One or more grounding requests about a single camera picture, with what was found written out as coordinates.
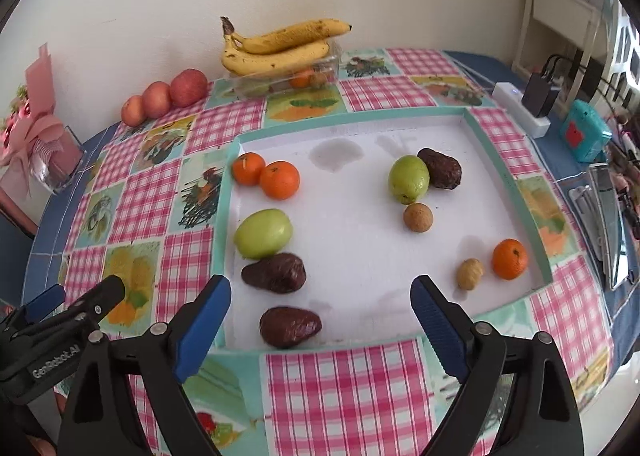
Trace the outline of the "small dark avocado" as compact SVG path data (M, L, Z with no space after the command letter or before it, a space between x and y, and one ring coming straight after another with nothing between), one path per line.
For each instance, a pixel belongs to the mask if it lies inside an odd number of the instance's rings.
M318 314L292 306L275 306L259 320L259 332L265 343L277 349L298 346L322 329Z

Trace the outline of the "green mango front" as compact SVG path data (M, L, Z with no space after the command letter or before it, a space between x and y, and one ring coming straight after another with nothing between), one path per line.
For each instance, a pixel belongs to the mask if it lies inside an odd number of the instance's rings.
M236 229L233 243L245 259L260 260L277 254L290 241L293 225L280 209L252 213Z

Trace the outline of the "green mango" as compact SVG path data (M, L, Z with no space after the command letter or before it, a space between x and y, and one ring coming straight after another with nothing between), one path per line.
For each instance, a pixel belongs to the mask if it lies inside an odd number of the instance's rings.
M387 185L390 194L401 205L411 205L427 192L430 172L418 156L402 156L390 168Z
M236 229L233 243L245 259L260 260L277 254L290 241L293 225L280 209L252 213Z

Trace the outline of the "brown round kiwi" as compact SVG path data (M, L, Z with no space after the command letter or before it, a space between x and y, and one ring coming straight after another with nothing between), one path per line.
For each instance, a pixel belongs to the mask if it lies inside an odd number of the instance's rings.
M405 208L404 214L405 226L415 233L425 233L433 225L433 213L429 206L414 202Z

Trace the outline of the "orange tangerine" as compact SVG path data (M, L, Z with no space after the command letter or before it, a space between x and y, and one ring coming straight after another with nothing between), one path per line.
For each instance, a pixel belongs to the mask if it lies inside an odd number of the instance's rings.
M244 186L256 186L265 166L266 162L262 156L252 152L244 153L232 162L233 179Z
M528 268L528 253L521 242L508 238L495 246L491 267L502 280L515 280Z
M258 184L267 197L285 200L297 193L300 175L294 164L275 161L262 169Z

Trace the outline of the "clear acrylic box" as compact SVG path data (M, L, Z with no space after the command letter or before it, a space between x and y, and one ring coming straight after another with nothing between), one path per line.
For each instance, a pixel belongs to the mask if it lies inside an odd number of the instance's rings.
M86 156L74 131L66 126L51 142L36 139L30 157L30 173L51 194L60 194L73 181Z

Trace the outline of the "white tray with teal rim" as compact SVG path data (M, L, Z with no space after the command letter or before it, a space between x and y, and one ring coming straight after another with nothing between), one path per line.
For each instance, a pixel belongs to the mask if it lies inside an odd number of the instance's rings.
M404 209L387 185L400 157L428 147L460 162L454 190L430 188L425 205L433 225L410 231ZM462 107L423 107L351 112L246 132L229 145L235 158L254 152L294 164L297 193L278 203L293 225L286 249L299 256L307 280L278 296L242 281L244 259L233 243L241 222L276 203L258 188L231 176L221 183L215 224L213 269L230 280L232 301L217 343L230 350L262 350L258 320L273 306L318 313L317 348L382 343L409 337L420 327L409 289L421 274L477 316L529 296L552 282L552 269L535 221L518 184L476 117ZM502 280L491 267L495 246L513 238L528 253L528 268ZM466 259L484 265L472 291L458 288L456 272Z

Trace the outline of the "silver metal tray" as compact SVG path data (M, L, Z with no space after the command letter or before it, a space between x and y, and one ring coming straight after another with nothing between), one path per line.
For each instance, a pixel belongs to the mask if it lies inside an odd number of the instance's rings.
M629 190L618 190L606 162L590 164L584 182L568 191L594 267L605 290L635 284L639 256L634 232L639 218L634 213Z

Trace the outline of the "middle red apple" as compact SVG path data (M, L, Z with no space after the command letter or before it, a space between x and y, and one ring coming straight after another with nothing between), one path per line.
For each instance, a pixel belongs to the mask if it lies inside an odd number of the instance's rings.
M171 110L170 87L166 82L154 81L142 93L142 107L150 119L165 116Z

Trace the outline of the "white power strip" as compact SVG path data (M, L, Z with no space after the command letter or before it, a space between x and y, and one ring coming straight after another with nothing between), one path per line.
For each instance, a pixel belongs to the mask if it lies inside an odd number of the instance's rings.
M523 93L510 82L497 82L492 98L503 107L530 138L543 138L551 122L548 117L534 117L523 105Z

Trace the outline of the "black power adapter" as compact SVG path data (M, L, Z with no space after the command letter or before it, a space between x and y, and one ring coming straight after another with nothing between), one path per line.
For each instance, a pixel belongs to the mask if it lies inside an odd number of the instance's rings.
M526 84L522 104L535 118L547 117L560 91L561 87L552 80L540 72L533 72Z

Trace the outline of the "yellow banana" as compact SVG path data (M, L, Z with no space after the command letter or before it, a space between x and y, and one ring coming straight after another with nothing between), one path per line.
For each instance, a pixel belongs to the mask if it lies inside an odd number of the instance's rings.
M306 20L306 22L287 26L254 37L243 37L235 31L231 20L221 16L222 30L240 46L244 52L266 55L304 46L315 41L348 34L352 25L335 18Z
M231 36L224 37L221 64L238 77L289 72L322 60L330 52L327 41L316 41L272 54L253 54L240 50Z

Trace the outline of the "clear plastic fruit container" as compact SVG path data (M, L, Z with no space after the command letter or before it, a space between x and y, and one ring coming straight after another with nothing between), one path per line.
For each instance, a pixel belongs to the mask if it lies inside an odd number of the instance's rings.
M232 72L229 74L229 82L234 93L239 98L261 98L268 94L298 90L311 86L311 83L328 83L337 78L338 64L340 64L341 48L333 40L330 44L330 52L322 60L315 60L308 66L296 68L289 72L272 72L270 75L254 75L238 77Z

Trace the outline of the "upper yellow banana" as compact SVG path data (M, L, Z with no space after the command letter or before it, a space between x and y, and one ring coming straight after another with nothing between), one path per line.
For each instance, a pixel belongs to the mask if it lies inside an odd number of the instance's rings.
M222 30L240 46L244 52L266 55L304 46L315 41L348 34L352 25L335 18L306 20L306 22L287 26L254 37L243 37L235 31L231 20L221 16Z

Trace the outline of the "white shelf unit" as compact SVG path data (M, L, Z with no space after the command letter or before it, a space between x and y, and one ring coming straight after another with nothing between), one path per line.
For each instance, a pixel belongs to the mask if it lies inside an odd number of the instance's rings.
M525 0L520 36L511 66L521 77L529 74L522 64L522 57L532 20L582 51L582 66L587 66L592 58L605 60L608 55L606 23L602 12L595 6L583 0Z

